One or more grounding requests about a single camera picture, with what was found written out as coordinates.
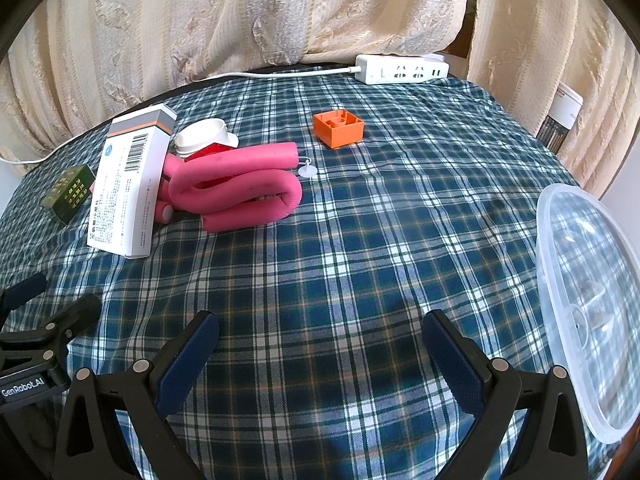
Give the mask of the dark green printed box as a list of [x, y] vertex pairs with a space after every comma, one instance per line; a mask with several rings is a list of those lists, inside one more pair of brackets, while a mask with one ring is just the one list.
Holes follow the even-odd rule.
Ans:
[[93, 191], [96, 176], [88, 165], [66, 169], [40, 205], [56, 220], [69, 224]]

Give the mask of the red toy brick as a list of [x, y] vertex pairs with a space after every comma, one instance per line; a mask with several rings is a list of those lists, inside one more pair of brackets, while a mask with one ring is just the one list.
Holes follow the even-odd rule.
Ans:
[[220, 144], [220, 143], [212, 143], [200, 150], [197, 150], [193, 154], [186, 156], [186, 162], [190, 162], [191, 160], [199, 159], [209, 155], [217, 155], [220, 153], [228, 152], [234, 150], [234, 146]]

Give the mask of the short pink foam roller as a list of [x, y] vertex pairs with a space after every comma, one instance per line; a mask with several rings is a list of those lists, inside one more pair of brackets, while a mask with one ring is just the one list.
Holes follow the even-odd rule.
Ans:
[[158, 187], [157, 199], [154, 210], [154, 221], [159, 224], [168, 224], [174, 218], [175, 211], [179, 216], [184, 216], [186, 210], [177, 207], [170, 197], [169, 185], [183, 166], [183, 160], [174, 154], [167, 153], [165, 156], [162, 173], [160, 174], [160, 186]]

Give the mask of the white medicine box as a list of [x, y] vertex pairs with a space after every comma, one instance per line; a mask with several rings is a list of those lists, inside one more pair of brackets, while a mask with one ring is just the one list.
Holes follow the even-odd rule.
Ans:
[[94, 181], [90, 247], [127, 259], [151, 253], [160, 177], [177, 114], [163, 104], [112, 120]]

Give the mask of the white tower heater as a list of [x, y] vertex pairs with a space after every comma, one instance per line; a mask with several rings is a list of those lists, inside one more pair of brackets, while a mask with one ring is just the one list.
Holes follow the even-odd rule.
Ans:
[[584, 98], [564, 82], [560, 82], [536, 139], [553, 154], [558, 154], [568, 133], [575, 125]]

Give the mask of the long pink foam roller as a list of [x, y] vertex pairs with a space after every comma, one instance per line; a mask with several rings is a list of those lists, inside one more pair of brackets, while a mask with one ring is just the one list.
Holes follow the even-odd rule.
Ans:
[[201, 217], [207, 232], [262, 226], [287, 217], [302, 200], [292, 173], [297, 164], [294, 142], [236, 148], [184, 160], [169, 193], [177, 207]]

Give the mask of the blue plaid tablecloth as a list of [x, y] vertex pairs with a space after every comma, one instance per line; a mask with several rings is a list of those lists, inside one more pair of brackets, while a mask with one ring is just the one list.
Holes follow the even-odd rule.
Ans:
[[[454, 78], [232, 80], [167, 105], [179, 127], [219, 117], [245, 145], [294, 142], [318, 168], [296, 211], [222, 234], [179, 216], [140, 260], [92, 249], [85, 211], [61, 224], [40, 200], [66, 168], [98, 164], [98, 127], [16, 189], [1, 218], [1, 281], [48, 280], [9, 330], [100, 296], [96, 330], [70, 345], [72, 370], [126, 370], [214, 312], [218, 347], [170, 421], [206, 477], [434, 478], [471, 419], [431, 367], [427, 310], [490, 356], [548, 370], [536, 205], [572, 176], [485, 90]], [[322, 143], [312, 116], [329, 110], [362, 119], [362, 140]]]

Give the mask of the clear plastic bowl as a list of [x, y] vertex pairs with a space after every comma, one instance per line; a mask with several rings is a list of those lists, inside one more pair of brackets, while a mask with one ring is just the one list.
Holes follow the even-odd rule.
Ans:
[[553, 361], [568, 370], [593, 437], [615, 443], [639, 415], [639, 257], [612, 214], [578, 186], [547, 186], [536, 221]]

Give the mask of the white plastic cap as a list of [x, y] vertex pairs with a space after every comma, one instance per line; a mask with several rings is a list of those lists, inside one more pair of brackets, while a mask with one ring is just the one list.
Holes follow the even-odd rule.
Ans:
[[180, 130], [174, 139], [174, 150], [181, 158], [187, 158], [212, 144], [237, 148], [239, 138], [228, 130], [224, 120], [208, 118]]

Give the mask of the white power strip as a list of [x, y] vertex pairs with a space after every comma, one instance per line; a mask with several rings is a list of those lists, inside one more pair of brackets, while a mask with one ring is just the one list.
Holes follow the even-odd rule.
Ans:
[[364, 84], [420, 84], [449, 75], [449, 64], [440, 54], [358, 54], [355, 63], [355, 78]]

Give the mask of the cream patterned curtain left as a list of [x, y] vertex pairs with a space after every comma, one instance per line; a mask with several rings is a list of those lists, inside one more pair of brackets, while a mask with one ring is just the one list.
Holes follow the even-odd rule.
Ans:
[[66, 141], [210, 76], [448, 47], [466, 0], [42, 0], [1, 60], [1, 155]]

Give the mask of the small white suction disc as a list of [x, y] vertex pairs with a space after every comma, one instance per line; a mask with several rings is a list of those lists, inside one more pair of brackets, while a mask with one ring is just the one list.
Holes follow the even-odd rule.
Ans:
[[314, 166], [309, 157], [304, 157], [298, 161], [297, 173], [299, 177], [304, 179], [313, 179], [317, 177], [318, 168]]

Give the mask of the orange toy brick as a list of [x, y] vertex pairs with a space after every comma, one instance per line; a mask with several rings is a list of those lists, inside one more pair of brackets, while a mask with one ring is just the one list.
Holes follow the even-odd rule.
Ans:
[[364, 121], [348, 110], [329, 110], [312, 116], [312, 130], [331, 150], [362, 140]]

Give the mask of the cream curtain right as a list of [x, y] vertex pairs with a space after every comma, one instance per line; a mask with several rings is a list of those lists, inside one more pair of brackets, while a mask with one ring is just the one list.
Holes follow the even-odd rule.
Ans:
[[576, 91], [558, 157], [597, 197], [639, 133], [639, 52], [603, 0], [476, 0], [468, 78], [531, 134], [560, 84]]

